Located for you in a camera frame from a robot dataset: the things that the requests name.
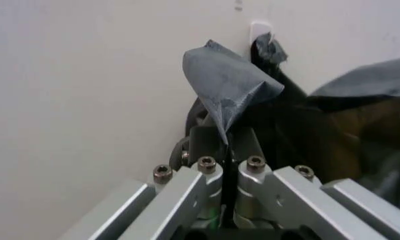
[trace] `dark fabric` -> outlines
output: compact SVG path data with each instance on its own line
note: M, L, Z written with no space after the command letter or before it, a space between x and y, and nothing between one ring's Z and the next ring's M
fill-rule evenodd
M272 99L284 88L251 62L212 40L185 52L182 69L225 144L226 132L249 105Z
M324 183L351 178L400 208L400 59L359 67L306 96L272 56L252 45L252 63L284 91L247 107L229 131L252 127L273 169L304 164ZM194 106L187 128L205 114Z

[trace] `white wall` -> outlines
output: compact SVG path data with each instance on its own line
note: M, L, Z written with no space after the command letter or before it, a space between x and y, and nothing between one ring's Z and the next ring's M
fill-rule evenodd
M400 57L400 0L0 0L0 239L55 239L167 162L195 97L183 52L246 54L255 19L308 92Z

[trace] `hex socket screw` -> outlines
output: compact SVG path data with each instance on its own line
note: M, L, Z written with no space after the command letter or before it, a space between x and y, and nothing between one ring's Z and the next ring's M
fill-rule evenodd
M198 171L204 174L212 174L216 171L216 160L212 156L202 156L197 161Z
M254 174L259 174L265 169L265 159L261 156L250 156L247 159L247 170Z
M167 164L160 164L154 168L152 172L154 176L154 182L157 184L166 184L173 177L173 170Z
M312 168L305 165L297 165L295 166L295 170L301 174L304 178L308 180L312 180L314 178L314 171Z

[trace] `silver metal plate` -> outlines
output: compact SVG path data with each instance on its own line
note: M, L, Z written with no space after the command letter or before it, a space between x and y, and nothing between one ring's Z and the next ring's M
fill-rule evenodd
M350 179L329 182L321 188L385 237L400 239L400 209Z
M194 222L207 197L204 175L181 167L119 239L170 239L179 226Z
M88 212L60 240L117 239L154 198L145 183L126 180Z
M253 195L285 228L307 226L322 239L385 239L291 167L268 174Z

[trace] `wall stain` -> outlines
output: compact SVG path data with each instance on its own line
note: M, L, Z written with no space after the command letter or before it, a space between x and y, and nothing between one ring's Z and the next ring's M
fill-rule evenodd
M243 0L235 0L234 9L239 12L243 11Z

